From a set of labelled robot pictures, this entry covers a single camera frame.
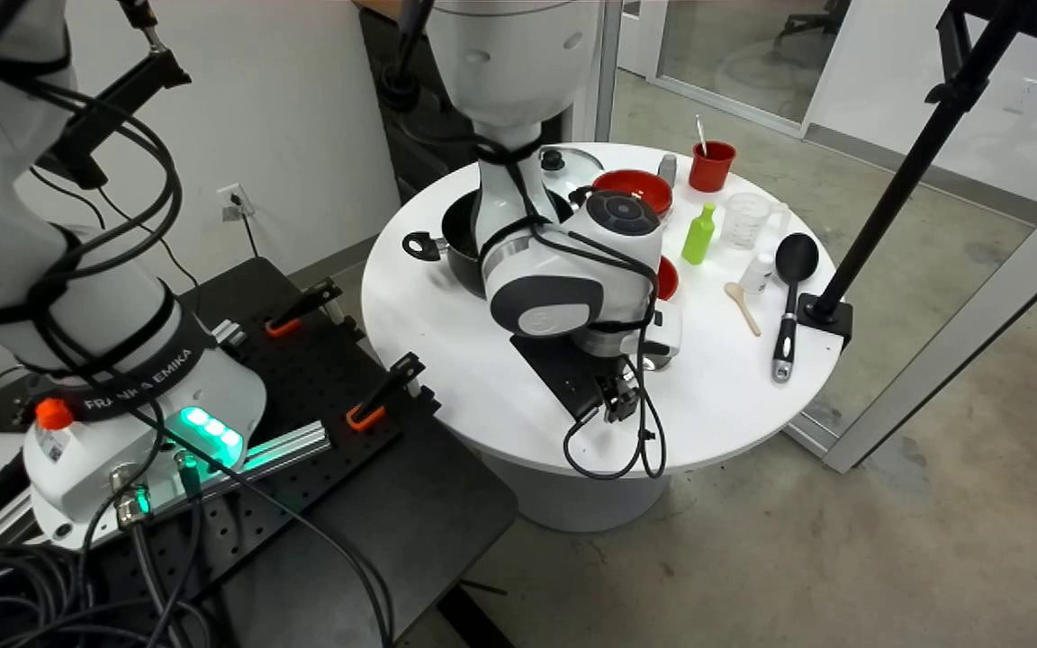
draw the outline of round white table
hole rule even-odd
[[[667,152],[631,145],[580,145],[607,169],[656,173]],[[704,266],[681,258],[688,222],[707,201],[733,194],[764,194],[757,183],[733,176],[723,191],[704,194],[686,183],[688,158],[677,153],[675,210],[667,216],[662,253],[681,270],[681,289],[671,302],[686,317],[681,353],[667,369],[647,369],[647,392],[667,425],[671,473],[727,462],[777,434],[830,381],[840,365],[843,337],[800,329],[798,375],[784,385],[771,381],[771,348],[784,306],[784,285],[769,285],[752,297],[762,337],[747,329],[736,302],[723,296],[739,281],[751,254],[709,247]],[[667,480],[644,480],[640,469],[621,481],[590,481],[561,457],[561,434],[573,425],[571,411],[533,375],[496,329],[487,302],[465,291],[446,264],[419,264],[404,253],[412,231],[439,236],[443,211],[478,188],[478,169],[465,165],[428,191],[413,194],[379,234],[364,270],[364,329],[388,368],[404,353],[425,365],[423,381],[439,397],[439,422],[472,443],[487,463],[518,492],[527,519],[566,529],[601,534],[644,516],[667,488]],[[811,228],[784,210],[784,234]],[[819,273],[805,291],[822,291],[837,273],[822,253]],[[637,414],[608,425],[601,414],[577,434],[577,462],[595,473],[627,463],[637,439]]]

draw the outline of red cup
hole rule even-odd
[[[595,179],[595,191],[635,194],[640,205],[653,210],[656,218],[671,211],[671,188],[656,173],[640,173],[640,169],[601,173]]]
[[[667,302],[677,291],[677,266],[662,254],[661,258],[661,278],[656,278],[656,296]]]
[[[719,191],[727,183],[736,149],[723,141],[707,141],[707,145],[694,145],[691,158],[694,163],[691,163],[688,183],[694,191]]]

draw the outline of red mug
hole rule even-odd
[[[688,183],[694,191],[719,191],[727,183],[736,149],[723,141],[707,141],[707,145],[694,145],[691,158],[694,163],[691,163]]]

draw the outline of green bottle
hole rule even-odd
[[[688,240],[686,240],[686,258],[688,258],[691,266],[700,266],[700,264],[707,258],[709,236],[713,236],[713,205],[707,205],[707,210],[691,218],[691,231],[688,231]]]

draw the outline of metal pole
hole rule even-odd
[[[874,246],[894,228],[894,218],[900,216],[900,210],[916,194],[916,188],[926,176],[926,169],[933,165],[933,158],[940,153],[940,149],[948,145],[948,135],[954,134],[962,115],[986,90],[986,78],[991,78],[996,66],[1000,60],[1000,53],[1018,36],[1018,20],[1024,20],[1026,7],[1032,7],[1032,0],[1005,0],[996,12],[996,18],[991,18],[986,32],[979,36],[979,43],[973,45],[973,53],[967,56],[962,72],[954,78],[948,78],[948,93],[944,93],[937,115],[920,134],[920,141],[908,152],[904,165],[894,173],[894,179],[884,191],[874,211],[867,216],[867,222],[856,234],[856,240],[849,246],[847,258],[840,264],[832,285],[807,309],[811,325],[825,329],[837,317],[837,309],[840,309],[843,296],[849,291],[855,278],[865,270],[865,264],[872,258]]]

